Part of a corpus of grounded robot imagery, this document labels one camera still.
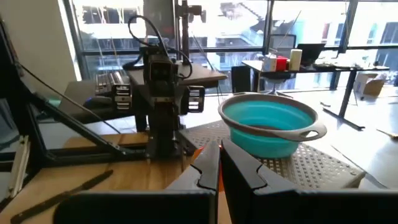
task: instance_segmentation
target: white wall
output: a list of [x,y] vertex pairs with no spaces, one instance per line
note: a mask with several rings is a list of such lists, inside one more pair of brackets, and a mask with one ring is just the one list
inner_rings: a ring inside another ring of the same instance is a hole
[[[0,14],[21,64],[61,93],[81,80],[62,0],[0,0]],[[25,77],[36,91],[55,96]]]

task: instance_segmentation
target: laptop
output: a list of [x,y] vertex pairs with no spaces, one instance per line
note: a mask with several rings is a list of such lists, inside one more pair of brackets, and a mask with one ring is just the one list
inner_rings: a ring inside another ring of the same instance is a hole
[[301,65],[312,65],[321,54],[325,44],[298,44],[297,49],[302,50]]

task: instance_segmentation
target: metal grid surface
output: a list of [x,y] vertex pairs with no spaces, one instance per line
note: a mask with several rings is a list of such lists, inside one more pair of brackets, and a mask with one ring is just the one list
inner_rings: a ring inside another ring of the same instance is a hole
[[[222,139],[229,139],[229,128],[223,121],[184,129],[180,133],[196,148],[212,140],[221,143]],[[303,143],[290,158],[259,161],[301,189],[357,187],[364,177],[363,171]]]

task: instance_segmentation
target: red box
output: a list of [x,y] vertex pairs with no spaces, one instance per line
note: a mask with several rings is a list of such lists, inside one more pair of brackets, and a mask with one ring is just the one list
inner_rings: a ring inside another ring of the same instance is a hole
[[278,56],[276,58],[276,71],[277,72],[285,71],[286,70],[286,62],[287,62],[287,58]]

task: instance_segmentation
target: blue silicone bowl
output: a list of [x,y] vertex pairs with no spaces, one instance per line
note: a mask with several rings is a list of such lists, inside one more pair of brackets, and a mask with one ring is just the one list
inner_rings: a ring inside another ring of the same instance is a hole
[[[231,140],[260,158],[292,155],[302,141],[323,137],[326,127],[317,112],[296,100],[274,95],[234,95],[218,108]],[[314,131],[316,135],[308,136]]]

